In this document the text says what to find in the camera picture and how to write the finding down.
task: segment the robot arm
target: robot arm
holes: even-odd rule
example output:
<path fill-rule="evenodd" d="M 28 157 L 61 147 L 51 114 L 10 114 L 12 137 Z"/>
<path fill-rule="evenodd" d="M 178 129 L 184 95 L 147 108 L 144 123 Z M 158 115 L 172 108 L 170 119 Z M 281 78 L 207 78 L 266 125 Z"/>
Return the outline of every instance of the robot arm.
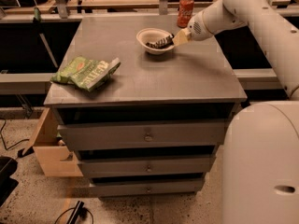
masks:
<path fill-rule="evenodd" d="M 269 5 L 269 0 L 219 0 L 188 24 L 193 40 L 204 40 L 247 25 L 293 100 L 299 100 L 299 31 Z"/>
<path fill-rule="evenodd" d="M 223 224 L 297 224 L 299 102 L 250 105 L 224 140 Z"/>
<path fill-rule="evenodd" d="M 218 0 L 194 15 L 187 27 L 191 32 L 192 40 L 202 41 L 221 31 L 232 30 L 241 26 L 244 26 L 244 22 L 229 12 L 222 0 Z"/>

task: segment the floor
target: floor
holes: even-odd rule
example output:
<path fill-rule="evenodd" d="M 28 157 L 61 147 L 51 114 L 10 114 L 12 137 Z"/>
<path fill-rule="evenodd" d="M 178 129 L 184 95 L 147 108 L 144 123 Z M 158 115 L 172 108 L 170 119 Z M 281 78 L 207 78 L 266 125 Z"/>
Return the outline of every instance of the floor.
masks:
<path fill-rule="evenodd" d="M 0 118 L 7 124 L 2 131 L 7 147 L 30 138 L 42 107 L 35 107 L 27 119 L 21 108 L 2 108 Z M 0 155 L 17 159 L 22 142 L 5 151 L 0 141 Z M 99 199 L 92 196 L 84 177 L 45 177 L 35 154 L 18 158 L 18 169 L 11 176 L 19 182 L 0 207 L 0 224 L 66 223 L 72 211 L 62 215 L 78 201 L 93 215 L 77 223 L 96 224 L 221 224 L 221 165 L 223 146 L 217 152 L 212 170 L 197 194 L 176 194 Z"/>

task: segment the cabinet top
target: cabinet top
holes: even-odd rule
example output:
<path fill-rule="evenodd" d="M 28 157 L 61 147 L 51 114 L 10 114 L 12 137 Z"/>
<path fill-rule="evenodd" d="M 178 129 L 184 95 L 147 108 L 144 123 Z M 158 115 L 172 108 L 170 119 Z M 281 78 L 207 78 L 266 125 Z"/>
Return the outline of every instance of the cabinet top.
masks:
<path fill-rule="evenodd" d="M 61 68 L 77 56 L 121 66 L 111 80 L 93 92 L 52 84 L 45 106 L 79 107 L 123 104 L 244 101 L 244 93 L 214 37 L 189 42 L 160 56 L 136 41 L 144 28 L 176 34 L 177 16 L 130 15 L 86 17 L 64 56 Z"/>

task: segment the bowl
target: bowl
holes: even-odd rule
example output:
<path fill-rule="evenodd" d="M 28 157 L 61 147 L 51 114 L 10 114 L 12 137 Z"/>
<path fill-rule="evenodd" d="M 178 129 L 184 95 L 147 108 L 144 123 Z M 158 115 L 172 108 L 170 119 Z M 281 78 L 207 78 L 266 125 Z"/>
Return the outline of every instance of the bowl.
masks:
<path fill-rule="evenodd" d="M 141 30 L 137 35 L 137 41 L 141 44 L 141 46 L 145 49 L 146 52 L 152 55 L 162 55 L 169 50 L 172 50 L 175 46 L 171 45 L 165 49 L 153 49 L 148 47 L 146 44 L 148 42 L 155 43 L 163 38 L 168 37 L 171 35 L 167 31 L 157 29 L 157 28 L 146 28 Z"/>

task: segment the snack bag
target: snack bag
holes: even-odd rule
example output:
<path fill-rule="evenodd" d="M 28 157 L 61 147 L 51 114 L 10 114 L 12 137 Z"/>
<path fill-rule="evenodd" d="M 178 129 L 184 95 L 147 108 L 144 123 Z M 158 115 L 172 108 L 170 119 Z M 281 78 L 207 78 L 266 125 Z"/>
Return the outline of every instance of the snack bag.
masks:
<path fill-rule="evenodd" d="M 89 60 L 85 57 L 78 56 L 73 59 L 63 70 L 58 71 L 50 81 L 67 84 L 70 82 L 70 77 L 77 71 L 82 69 Z"/>
<path fill-rule="evenodd" d="M 111 63 L 89 60 L 84 67 L 70 77 L 70 80 L 83 90 L 93 91 L 110 79 L 120 65 L 119 58 Z"/>

